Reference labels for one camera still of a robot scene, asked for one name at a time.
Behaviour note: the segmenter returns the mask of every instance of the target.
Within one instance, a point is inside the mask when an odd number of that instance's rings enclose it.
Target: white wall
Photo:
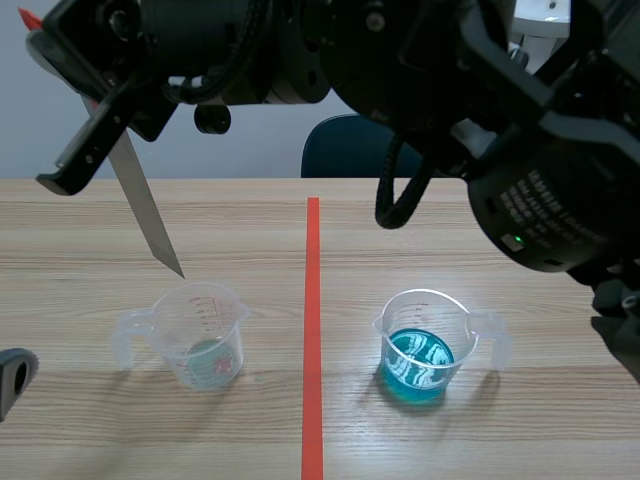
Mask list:
[[[54,0],[0,1],[0,177],[53,172],[58,154],[87,118],[82,102],[41,70],[24,46],[27,31],[17,7],[44,16]],[[203,135],[193,107],[182,105],[158,141],[131,133],[148,177],[297,177],[305,140],[326,118],[350,113],[333,92],[317,105],[231,109],[225,135]],[[99,177],[112,177],[106,162]]]

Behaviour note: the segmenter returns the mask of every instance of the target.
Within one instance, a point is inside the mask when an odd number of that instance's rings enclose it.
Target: cup handle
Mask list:
[[[493,340],[491,367],[503,372],[509,365],[511,357],[511,335],[507,333],[507,324],[498,315],[469,314],[467,329],[479,339]]]
[[[120,315],[118,325],[111,335],[111,352],[120,370],[133,367],[131,337],[133,335],[149,336],[152,327],[146,320],[151,313],[150,308],[142,308]]]

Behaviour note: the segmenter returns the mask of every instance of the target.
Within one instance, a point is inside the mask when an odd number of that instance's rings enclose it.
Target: blue liquid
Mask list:
[[[425,330],[406,328],[391,335],[391,342],[407,357],[429,365],[454,362],[449,346],[438,336]],[[416,403],[440,395],[455,369],[420,367],[387,345],[382,360],[382,373],[389,390],[402,400]]]

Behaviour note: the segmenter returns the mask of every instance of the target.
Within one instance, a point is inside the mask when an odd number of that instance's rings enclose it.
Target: empty measuring cup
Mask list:
[[[169,291],[151,308],[123,314],[111,348],[118,365],[131,368],[131,337],[142,335],[183,383],[213,389],[242,367],[240,323],[248,316],[249,309],[228,288],[191,283]]]
[[[394,394],[410,402],[441,394],[480,339],[494,342],[495,370],[504,370],[511,354],[511,337],[501,318],[470,314],[435,290],[399,293],[374,326],[382,336],[382,376]]]

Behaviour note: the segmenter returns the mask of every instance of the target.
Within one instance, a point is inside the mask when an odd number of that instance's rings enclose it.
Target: red tape line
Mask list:
[[[322,480],[322,331],[320,326],[320,199],[307,203],[307,266],[304,292],[301,480]]]

